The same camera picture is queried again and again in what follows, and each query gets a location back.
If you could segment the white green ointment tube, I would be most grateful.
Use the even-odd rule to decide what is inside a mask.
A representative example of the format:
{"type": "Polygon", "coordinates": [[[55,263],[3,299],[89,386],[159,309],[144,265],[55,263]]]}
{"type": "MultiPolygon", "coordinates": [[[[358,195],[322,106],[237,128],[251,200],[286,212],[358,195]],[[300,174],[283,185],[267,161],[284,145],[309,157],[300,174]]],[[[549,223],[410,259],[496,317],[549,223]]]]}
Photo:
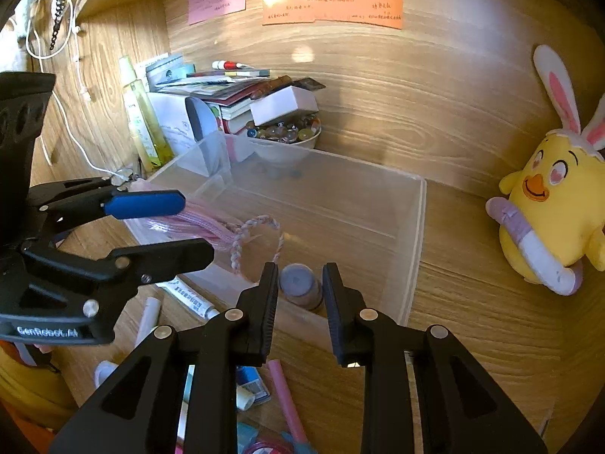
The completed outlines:
{"type": "Polygon", "coordinates": [[[157,286],[180,301],[182,305],[203,322],[207,322],[219,315],[219,310],[212,302],[198,294],[180,277],[175,277],[166,282],[159,282],[157,286]]]}

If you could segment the white pink lip balm tube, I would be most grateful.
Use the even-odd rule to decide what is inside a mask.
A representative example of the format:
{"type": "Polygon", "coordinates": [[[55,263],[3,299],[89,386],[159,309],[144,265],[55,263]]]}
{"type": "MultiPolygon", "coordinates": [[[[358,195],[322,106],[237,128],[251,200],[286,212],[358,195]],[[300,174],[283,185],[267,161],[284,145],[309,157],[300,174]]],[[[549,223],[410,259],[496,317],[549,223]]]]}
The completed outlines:
{"type": "Polygon", "coordinates": [[[138,347],[157,326],[160,311],[161,301],[155,297],[148,297],[138,326],[137,338],[134,340],[135,347],[138,347]]]}

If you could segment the clear plastic storage bin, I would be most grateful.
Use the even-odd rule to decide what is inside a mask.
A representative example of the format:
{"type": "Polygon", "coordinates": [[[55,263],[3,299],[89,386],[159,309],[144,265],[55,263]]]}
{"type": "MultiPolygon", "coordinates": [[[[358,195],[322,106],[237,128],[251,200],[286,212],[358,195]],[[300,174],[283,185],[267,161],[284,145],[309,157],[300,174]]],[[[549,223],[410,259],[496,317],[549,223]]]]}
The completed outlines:
{"type": "Polygon", "coordinates": [[[269,215],[279,230],[262,225],[244,245],[241,272],[219,252],[190,284],[233,305],[272,257],[279,266],[302,263],[316,276],[336,263],[343,283],[372,308],[407,322],[422,253],[427,183],[417,175],[348,157],[307,150],[289,167],[262,160],[251,138],[206,136],[153,174],[156,189],[179,190],[242,222],[269,215]]]}

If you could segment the purple cap small bottle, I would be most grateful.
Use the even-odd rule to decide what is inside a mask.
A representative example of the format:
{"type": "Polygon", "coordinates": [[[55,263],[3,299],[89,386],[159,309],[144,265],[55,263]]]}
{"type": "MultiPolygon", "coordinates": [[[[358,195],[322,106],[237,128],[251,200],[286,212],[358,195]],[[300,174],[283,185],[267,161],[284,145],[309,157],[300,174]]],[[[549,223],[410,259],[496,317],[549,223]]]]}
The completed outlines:
{"type": "Polygon", "coordinates": [[[284,266],[279,276],[279,287],[288,301],[308,311],[314,311],[322,305],[321,284],[305,264],[284,266]]]}

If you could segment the blue Max staples box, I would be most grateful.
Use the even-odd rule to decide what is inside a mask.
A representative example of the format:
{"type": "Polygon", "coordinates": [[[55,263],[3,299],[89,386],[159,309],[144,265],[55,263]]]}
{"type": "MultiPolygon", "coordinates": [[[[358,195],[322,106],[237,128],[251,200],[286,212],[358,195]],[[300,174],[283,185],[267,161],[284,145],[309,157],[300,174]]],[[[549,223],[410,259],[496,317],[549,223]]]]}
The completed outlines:
{"type": "Polygon", "coordinates": [[[260,405],[269,402],[271,393],[268,386],[262,380],[261,373],[257,367],[241,366],[236,372],[236,382],[254,395],[254,404],[260,405]]]}

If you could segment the pink bag in bin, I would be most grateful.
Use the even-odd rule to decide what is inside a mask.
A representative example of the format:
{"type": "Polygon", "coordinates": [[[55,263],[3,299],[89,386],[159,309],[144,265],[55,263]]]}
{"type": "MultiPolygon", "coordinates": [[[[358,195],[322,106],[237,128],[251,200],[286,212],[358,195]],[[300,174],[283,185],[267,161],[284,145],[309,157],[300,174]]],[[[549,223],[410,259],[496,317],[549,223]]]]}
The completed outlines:
{"type": "Polygon", "coordinates": [[[187,201],[176,215],[137,218],[155,234],[170,240],[204,239],[216,251],[228,252],[243,222],[201,200],[187,201]]]}

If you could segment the yellow green spray bottle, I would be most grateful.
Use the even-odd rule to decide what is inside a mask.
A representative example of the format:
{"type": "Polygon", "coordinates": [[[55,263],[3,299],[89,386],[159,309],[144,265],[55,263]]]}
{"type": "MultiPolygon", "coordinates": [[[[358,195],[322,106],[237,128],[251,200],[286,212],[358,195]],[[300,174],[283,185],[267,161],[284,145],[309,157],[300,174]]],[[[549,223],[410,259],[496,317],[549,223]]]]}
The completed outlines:
{"type": "Polygon", "coordinates": [[[131,137],[144,171],[153,172],[173,159],[155,110],[128,55],[118,62],[123,101],[131,137]]]}

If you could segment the white printed paper box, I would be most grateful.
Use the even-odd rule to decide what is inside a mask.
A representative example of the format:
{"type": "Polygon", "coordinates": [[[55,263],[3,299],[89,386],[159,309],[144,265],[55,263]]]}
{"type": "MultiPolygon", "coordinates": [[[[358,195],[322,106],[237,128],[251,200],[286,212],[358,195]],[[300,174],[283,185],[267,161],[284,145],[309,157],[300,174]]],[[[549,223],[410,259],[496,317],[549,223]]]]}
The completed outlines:
{"type": "Polygon", "coordinates": [[[158,92],[150,92],[148,97],[173,155],[187,153],[197,140],[186,109],[186,97],[158,92]]]}

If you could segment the stack of books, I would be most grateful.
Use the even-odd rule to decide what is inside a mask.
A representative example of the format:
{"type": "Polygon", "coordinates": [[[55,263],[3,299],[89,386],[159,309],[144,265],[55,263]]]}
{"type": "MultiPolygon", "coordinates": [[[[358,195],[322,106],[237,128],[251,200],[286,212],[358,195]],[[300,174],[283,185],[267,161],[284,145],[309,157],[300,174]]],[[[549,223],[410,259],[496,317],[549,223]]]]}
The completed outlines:
{"type": "Polygon", "coordinates": [[[241,101],[250,101],[262,82],[271,79],[269,69],[246,71],[209,69],[198,71],[182,54],[168,54],[143,65],[150,92],[192,96],[209,101],[222,120],[221,107],[232,107],[241,101]]]}

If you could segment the yellow chick bunny plush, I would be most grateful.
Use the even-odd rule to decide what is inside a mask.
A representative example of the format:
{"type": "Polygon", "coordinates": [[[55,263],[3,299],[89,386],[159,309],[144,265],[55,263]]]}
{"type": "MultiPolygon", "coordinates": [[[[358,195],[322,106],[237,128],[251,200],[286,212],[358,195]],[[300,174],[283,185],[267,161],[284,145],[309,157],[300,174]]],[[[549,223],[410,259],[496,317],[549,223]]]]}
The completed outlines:
{"type": "Polygon", "coordinates": [[[523,169],[505,176],[486,202],[500,247],[527,282],[569,296],[582,284],[582,259],[604,269],[604,108],[582,125],[564,62],[550,46],[533,65],[561,125],[546,133],[523,169]]]}

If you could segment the red white marker pen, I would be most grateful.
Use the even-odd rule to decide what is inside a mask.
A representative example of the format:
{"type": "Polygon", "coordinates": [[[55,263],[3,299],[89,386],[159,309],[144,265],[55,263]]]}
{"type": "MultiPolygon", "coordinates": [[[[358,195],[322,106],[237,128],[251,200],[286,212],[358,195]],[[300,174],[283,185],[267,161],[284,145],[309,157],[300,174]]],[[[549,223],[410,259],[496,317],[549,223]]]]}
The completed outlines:
{"type": "Polygon", "coordinates": [[[211,67],[214,70],[223,70],[223,71],[252,70],[251,66],[241,64],[240,62],[233,62],[233,61],[214,61],[214,62],[212,62],[211,67]]]}

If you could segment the white bowl of beads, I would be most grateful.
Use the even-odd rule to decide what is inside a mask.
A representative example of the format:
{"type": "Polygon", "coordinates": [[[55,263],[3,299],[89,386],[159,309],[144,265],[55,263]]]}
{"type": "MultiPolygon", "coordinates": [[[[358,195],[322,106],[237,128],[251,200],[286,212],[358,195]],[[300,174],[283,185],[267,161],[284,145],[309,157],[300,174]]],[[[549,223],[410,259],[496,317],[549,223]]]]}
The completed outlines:
{"type": "Polygon", "coordinates": [[[254,152],[265,162],[289,167],[301,162],[313,150],[322,132],[317,114],[282,120],[266,126],[249,121],[246,136],[251,138],[254,152]]]}

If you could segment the small white cardboard box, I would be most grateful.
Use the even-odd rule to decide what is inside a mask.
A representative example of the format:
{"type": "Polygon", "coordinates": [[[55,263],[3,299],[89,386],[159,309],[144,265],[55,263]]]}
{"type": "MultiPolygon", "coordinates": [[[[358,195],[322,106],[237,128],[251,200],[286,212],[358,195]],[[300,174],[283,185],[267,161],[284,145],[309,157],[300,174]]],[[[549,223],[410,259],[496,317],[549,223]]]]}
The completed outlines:
{"type": "Polygon", "coordinates": [[[296,114],[317,113],[319,108],[311,91],[288,86],[254,101],[250,111],[254,124],[261,126],[296,114]]]}

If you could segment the orange paper wall note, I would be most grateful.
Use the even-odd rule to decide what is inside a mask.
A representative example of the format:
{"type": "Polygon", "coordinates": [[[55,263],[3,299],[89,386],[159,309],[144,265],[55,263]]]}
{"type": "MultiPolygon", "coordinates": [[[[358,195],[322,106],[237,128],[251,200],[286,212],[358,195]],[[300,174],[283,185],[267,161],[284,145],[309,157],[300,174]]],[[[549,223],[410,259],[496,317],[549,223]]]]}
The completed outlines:
{"type": "Polygon", "coordinates": [[[262,0],[265,25],[317,20],[403,28],[403,0],[262,0]]]}

